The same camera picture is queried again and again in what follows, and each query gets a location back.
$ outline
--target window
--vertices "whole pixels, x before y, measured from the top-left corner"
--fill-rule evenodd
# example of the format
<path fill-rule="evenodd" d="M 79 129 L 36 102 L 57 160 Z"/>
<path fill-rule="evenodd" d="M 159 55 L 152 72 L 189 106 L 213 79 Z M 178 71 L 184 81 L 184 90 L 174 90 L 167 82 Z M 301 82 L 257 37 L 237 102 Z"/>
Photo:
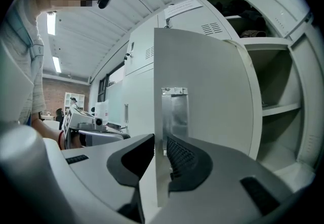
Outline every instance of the window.
<path fill-rule="evenodd" d="M 107 87 L 121 81 L 124 78 L 124 62 L 114 68 L 99 82 L 98 102 L 106 100 Z"/>

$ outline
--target camera lens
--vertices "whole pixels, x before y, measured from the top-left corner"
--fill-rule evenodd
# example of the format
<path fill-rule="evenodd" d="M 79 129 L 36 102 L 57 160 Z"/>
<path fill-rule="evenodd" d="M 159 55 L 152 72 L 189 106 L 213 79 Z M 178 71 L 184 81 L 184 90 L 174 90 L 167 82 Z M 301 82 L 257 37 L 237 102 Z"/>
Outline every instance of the camera lens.
<path fill-rule="evenodd" d="M 101 125 L 102 124 L 102 120 L 101 119 L 96 119 L 96 124 L 97 125 Z"/>

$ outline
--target whiteboard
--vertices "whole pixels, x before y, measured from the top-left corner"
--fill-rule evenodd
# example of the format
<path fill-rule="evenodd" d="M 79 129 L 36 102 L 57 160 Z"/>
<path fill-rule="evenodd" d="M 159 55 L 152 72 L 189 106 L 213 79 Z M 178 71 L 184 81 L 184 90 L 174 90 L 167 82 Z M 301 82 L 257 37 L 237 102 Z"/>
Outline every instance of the whiteboard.
<path fill-rule="evenodd" d="M 106 91 L 106 100 L 108 103 L 108 122 L 116 125 L 122 125 L 123 109 L 123 81 L 119 81 L 109 87 Z"/>

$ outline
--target brick wall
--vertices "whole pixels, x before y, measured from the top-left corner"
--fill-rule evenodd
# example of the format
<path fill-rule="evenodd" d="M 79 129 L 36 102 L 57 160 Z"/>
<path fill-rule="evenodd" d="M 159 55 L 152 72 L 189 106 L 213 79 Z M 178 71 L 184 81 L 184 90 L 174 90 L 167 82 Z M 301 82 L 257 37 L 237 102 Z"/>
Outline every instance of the brick wall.
<path fill-rule="evenodd" d="M 55 116 L 58 108 L 64 108 L 65 92 L 85 95 L 85 111 L 88 110 L 89 85 L 43 78 L 43 92 L 46 112 L 51 112 L 51 115 Z"/>

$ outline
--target person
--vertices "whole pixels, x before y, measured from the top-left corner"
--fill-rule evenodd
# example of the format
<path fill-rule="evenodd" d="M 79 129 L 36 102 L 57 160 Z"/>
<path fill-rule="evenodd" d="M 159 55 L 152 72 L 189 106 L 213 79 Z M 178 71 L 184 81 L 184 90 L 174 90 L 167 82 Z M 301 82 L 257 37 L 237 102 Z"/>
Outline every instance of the person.
<path fill-rule="evenodd" d="M 71 106 L 70 107 L 78 109 L 79 107 L 78 107 L 78 105 L 76 105 L 77 100 L 74 97 L 72 97 L 70 99 L 71 99 Z"/>
<path fill-rule="evenodd" d="M 38 56 L 38 60 L 33 62 L 31 49 L 37 47 L 39 53 L 44 46 L 41 40 L 36 19 L 42 12 L 54 13 L 64 7 L 84 6 L 89 0 L 15 0 L 15 3 L 8 11 L 6 18 L 0 29 L 0 50 L 10 53 L 16 64 L 23 73 L 33 82 L 34 87 L 25 101 L 19 116 L 20 124 L 32 126 L 44 138 L 51 138 L 58 142 L 60 149 L 64 149 L 64 133 L 47 127 L 40 119 L 39 113 L 44 111 L 45 100 L 42 86 L 43 57 Z M 17 29 L 10 24 L 9 19 L 14 14 L 19 18 L 22 28 L 28 33 L 33 45 L 29 45 L 18 33 Z M 79 138 L 72 140 L 73 148 L 81 147 Z"/>
<path fill-rule="evenodd" d="M 63 124 L 63 120 L 64 120 L 64 114 L 63 114 L 62 108 L 59 108 L 56 110 L 55 120 L 60 123 L 59 129 L 62 129 L 62 124 Z"/>

